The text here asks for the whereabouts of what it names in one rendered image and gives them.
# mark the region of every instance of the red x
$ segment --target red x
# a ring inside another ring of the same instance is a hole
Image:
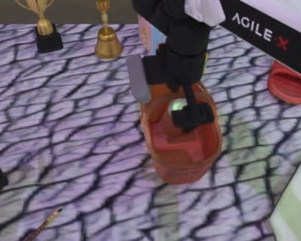
[[[279,48],[283,48],[283,50],[286,50],[286,45],[289,43],[289,40],[284,40],[282,36],[279,36],[279,38],[275,38],[278,43],[277,43],[277,47]]]

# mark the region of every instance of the gray gripper pad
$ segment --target gray gripper pad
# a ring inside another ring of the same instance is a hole
[[[142,104],[150,102],[152,95],[146,81],[146,75],[139,55],[127,58],[127,69],[132,96]]]

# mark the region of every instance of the black trophy base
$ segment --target black trophy base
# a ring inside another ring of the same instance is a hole
[[[36,29],[36,43],[38,53],[50,53],[64,48],[60,34],[57,32],[56,25],[52,24],[53,32],[49,35],[40,35]]]

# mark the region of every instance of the orange container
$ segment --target orange container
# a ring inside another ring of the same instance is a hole
[[[301,104],[301,75],[275,61],[267,80],[269,91],[277,98]]]
[[[169,115],[172,100],[185,98],[183,90],[172,93],[166,84],[150,86],[152,99],[141,104],[141,127],[158,175],[169,184],[199,180],[219,157],[222,135],[213,98],[202,83],[192,86],[198,103],[208,103],[215,121],[185,134],[173,125]]]

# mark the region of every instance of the gray stone pattern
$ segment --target gray stone pattern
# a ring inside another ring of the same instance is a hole
[[[137,25],[113,25],[120,58],[94,55],[100,26],[59,25],[65,48],[37,54],[31,25],[0,25],[0,241],[274,240],[268,216],[301,158],[301,105],[267,91],[272,60],[215,28],[204,84],[223,152],[198,182],[152,168],[125,60],[146,54]]]

